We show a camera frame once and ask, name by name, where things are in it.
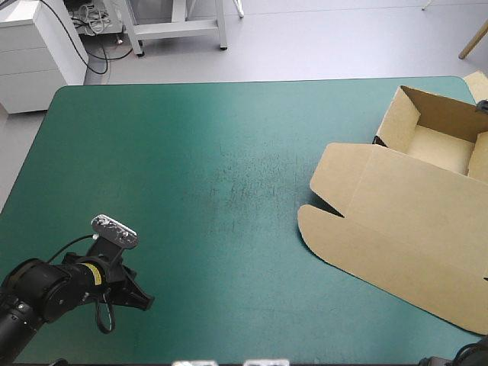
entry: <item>cardboard box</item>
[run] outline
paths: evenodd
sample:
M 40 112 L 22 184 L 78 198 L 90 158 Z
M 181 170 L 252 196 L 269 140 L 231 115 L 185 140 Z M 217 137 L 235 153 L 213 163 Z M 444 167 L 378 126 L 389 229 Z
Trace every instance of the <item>cardboard box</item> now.
M 327 146 L 310 187 L 343 217 L 302 206 L 305 243 L 331 265 L 488 333 L 488 114 L 401 86 L 374 142 Z

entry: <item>box flap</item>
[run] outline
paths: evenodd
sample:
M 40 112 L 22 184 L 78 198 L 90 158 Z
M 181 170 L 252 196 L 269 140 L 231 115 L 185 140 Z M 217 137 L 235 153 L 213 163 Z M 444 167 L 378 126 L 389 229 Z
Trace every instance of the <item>box flap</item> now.
M 400 87 L 396 90 L 376 136 L 391 149 L 405 153 L 419 117 L 419 111 Z
M 473 72 L 465 76 L 464 81 L 470 89 L 475 102 L 488 99 L 488 78 L 481 71 Z
M 488 132 L 478 135 L 468 165 L 467 176 L 488 183 Z
M 358 234 L 355 238 L 357 244 L 365 241 L 363 236 L 374 236 L 372 242 L 382 241 L 383 244 L 377 244 L 382 252 L 376 252 L 379 257 L 376 268 L 380 273 L 378 277 L 387 281 L 383 283 L 380 279 L 370 278 L 369 272 L 363 276 L 357 272 L 362 268 L 364 258 L 367 258 L 363 254 L 351 255 L 344 250 L 337 254 L 334 262 L 328 256 L 321 258 L 332 264 L 338 263 L 334 265 L 349 273 L 356 273 L 366 281 L 459 326 L 480 332 L 480 327 L 470 323 L 470 317 L 486 319 L 488 315 L 488 283 L 483 279 L 488 268 L 488 225 L 485 214 L 488 185 L 382 146 L 354 146 L 334 144 L 331 150 L 327 149 L 311 185 L 329 203 L 336 199 L 335 202 L 342 209 L 341 214 L 347 219 L 344 221 L 348 222 L 347 227 L 344 226 L 346 224 L 339 225 L 337 220 L 327 220 L 314 229 L 318 232 L 314 235 L 327 233 L 327 242 L 334 242 L 338 239 L 330 236 L 332 232 L 344 236 L 346 232 L 352 235 L 352 230 L 355 230 Z M 341 151 L 347 151 L 348 162 L 355 162 L 351 178 L 348 169 L 340 169 L 340 164 L 334 162 Z M 315 236 L 303 231 L 302 234 L 307 245 L 317 253 L 318 249 L 313 247 L 315 244 L 307 238 Z M 403 258 L 395 264 L 398 274 L 384 274 L 382 261 L 395 253 L 402 253 L 399 256 Z M 345 261 L 348 266 L 342 267 L 339 260 Z M 424 263 L 422 271 L 415 269 L 417 262 Z M 442 271 L 443 281 L 439 281 L 438 271 Z M 416 284 L 412 293 L 403 293 L 405 284 L 401 278 L 404 276 Z M 476 315 L 467 314 L 466 319 L 461 321 L 459 314 L 453 315 L 455 310 L 450 304 L 442 304 L 446 301 L 432 303 L 431 287 L 425 281 L 433 281 L 433 286 L 438 286 L 437 292 L 442 292 L 442 296 L 449 295 L 451 303 L 456 303 L 458 309 L 459 293 L 451 289 L 457 289 L 460 285 L 476 292 L 469 296 L 480 298 L 483 306 L 477 308 L 479 312 Z M 483 330 L 488 330 L 487 322 L 483 324 Z
M 478 133 L 488 131 L 488 114 L 477 111 L 472 104 L 406 86 L 401 89 L 420 112 L 420 126 L 472 143 L 476 142 Z
M 310 189 L 342 214 L 352 199 L 371 152 L 370 144 L 330 143 L 313 173 Z
M 488 333 L 488 283 L 482 277 L 310 205 L 299 209 L 298 225 L 325 262 L 461 328 Z

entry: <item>cable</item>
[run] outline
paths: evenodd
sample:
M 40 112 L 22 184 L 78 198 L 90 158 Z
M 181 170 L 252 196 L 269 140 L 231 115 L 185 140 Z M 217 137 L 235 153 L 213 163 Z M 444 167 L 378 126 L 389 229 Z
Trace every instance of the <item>cable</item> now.
M 131 48 L 130 50 L 128 50 L 128 51 L 127 51 L 127 53 L 125 53 L 125 54 L 124 54 L 124 55 L 122 55 L 122 56 L 119 56 L 119 57 L 109 57 L 109 58 L 107 58 L 106 60 L 107 60 L 107 61 L 115 61 L 115 60 L 117 60 L 117 59 L 123 59 L 124 57 L 129 56 L 131 52 L 132 52 L 132 48 Z M 92 57 L 96 58 L 96 59 L 104 59 L 103 57 L 99 57 L 99 56 L 94 55 L 93 53 L 90 53 L 90 52 L 88 52 L 88 51 L 86 51 L 86 53 L 87 53 L 88 55 L 90 55 L 90 56 L 92 56 Z
M 47 260 L 47 263 L 51 263 L 59 254 L 61 254 L 65 249 L 69 248 L 70 246 L 72 246 L 76 242 L 81 242 L 82 240 L 88 239 L 88 238 L 93 239 L 93 235 L 90 234 L 90 235 L 80 236 L 78 239 L 74 239 L 73 241 L 69 242 L 68 244 L 63 246 L 60 250 L 58 250 L 51 258 L 49 258 L 49 260 Z
M 469 345 L 465 345 L 459 351 L 457 351 L 456 357 L 454 357 L 454 360 L 452 360 L 451 366 L 458 366 L 474 352 L 481 351 L 488 352 L 488 346 L 484 345 L 483 343 L 470 343 Z
M 110 293 L 110 288 L 107 289 L 105 293 L 103 293 L 102 297 L 104 299 L 105 305 L 107 306 L 108 312 L 108 328 L 105 326 L 104 322 L 101 320 L 101 311 L 100 311 L 100 299 L 95 298 L 95 321 L 97 322 L 97 327 L 100 331 L 104 334 L 108 334 L 115 329 L 115 315 L 114 315 L 114 307 L 112 306 L 112 302 L 107 300 L 106 295 Z
M 51 10 L 51 12 L 54 14 L 54 16 L 57 18 L 58 22 L 63 26 L 63 29 L 64 31 L 66 32 L 66 34 L 68 35 L 68 38 L 69 40 L 71 41 L 71 44 L 73 45 L 73 47 L 75 48 L 75 51 L 76 53 L 78 54 L 78 57 L 80 58 L 81 61 L 83 61 L 83 63 L 85 64 L 85 66 L 91 70 L 92 72 L 94 72 L 95 74 L 98 74 L 98 75 L 104 75 L 107 71 L 108 71 L 108 60 L 106 59 L 105 60 L 105 70 L 100 72 L 100 71 L 97 71 L 95 69 L 93 69 L 92 67 L 90 67 L 90 65 L 83 59 L 81 53 L 78 51 L 78 48 L 76 47 L 75 45 L 75 42 L 73 41 L 73 39 L 71 38 L 71 34 L 69 34 L 68 30 L 66 29 L 66 26 L 64 25 L 63 21 L 61 21 L 61 18 L 59 17 L 59 15 L 54 11 L 53 8 L 51 8 L 51 5 L 47 4 L 47 2 L 45 2 L 44 0 L 39 0 L 40 2 L 42 2 L 43 4 L 45 4 L 45 6 L 47 6 L 49 8 L 49 10 Z

